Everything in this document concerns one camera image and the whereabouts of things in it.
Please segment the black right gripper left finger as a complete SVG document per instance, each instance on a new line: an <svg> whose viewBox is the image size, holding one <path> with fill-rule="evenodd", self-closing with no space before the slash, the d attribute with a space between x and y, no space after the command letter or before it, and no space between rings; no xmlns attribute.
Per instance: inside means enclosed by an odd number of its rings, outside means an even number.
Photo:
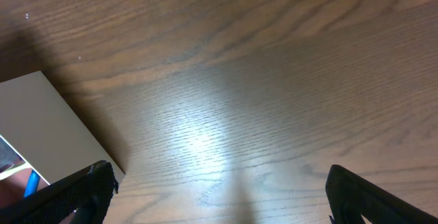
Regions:
<svg viewBox="0 0 438 224"><path fill-rule="evenodd" d="M1 222L61 223L73 213L72 223L100 224L117 192L112 165L101 160L1 208Z"/></svg>

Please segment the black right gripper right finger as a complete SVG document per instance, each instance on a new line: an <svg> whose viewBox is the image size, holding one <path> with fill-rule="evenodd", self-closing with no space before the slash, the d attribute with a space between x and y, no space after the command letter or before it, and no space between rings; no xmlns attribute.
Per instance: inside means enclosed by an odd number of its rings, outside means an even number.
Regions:
<svg viewBox="0 0 438 224"><path fill-rule="evenodd" d="M336 224L431 223L437 217L379 188L344 167L334 164L325 184L331 208L329 217Z"/></svg>

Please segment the white cardboard box pink inside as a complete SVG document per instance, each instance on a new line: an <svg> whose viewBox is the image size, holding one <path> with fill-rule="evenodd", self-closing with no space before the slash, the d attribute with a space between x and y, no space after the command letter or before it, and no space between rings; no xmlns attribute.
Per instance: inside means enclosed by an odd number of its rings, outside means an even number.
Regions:
<svg viewBox="0 0 438 224"><path fill-rule="evenodd" d="M114 162L40 71L1 83L1 139L48 185Z"/></svg>

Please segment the green white toothbrush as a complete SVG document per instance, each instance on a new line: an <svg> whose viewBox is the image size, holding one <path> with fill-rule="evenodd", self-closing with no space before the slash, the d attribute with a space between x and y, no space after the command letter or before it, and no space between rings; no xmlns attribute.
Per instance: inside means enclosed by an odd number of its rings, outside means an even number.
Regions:
<svg viewBox="0 0 438 224"><path fill-rule="evenodd" d="M20 172L25 169L32 169L32 166L27 162L22 162L20 164L16 164L12 166L11 168L7 169L6 171L3 171L0 173L0 180L4 180L13 174Z"/></svg>

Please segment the clear bottle dark cap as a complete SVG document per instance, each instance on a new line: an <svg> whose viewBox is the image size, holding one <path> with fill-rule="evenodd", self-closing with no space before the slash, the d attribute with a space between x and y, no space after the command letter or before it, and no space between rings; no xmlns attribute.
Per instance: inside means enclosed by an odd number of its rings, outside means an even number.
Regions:
<svg viewBox="0 0 438 224"><path fill-rule="evenodd" d="M0 144L0 167L1 173L12 170L21 166L25 161L9 146L7 142L1 139Z"/></svg>

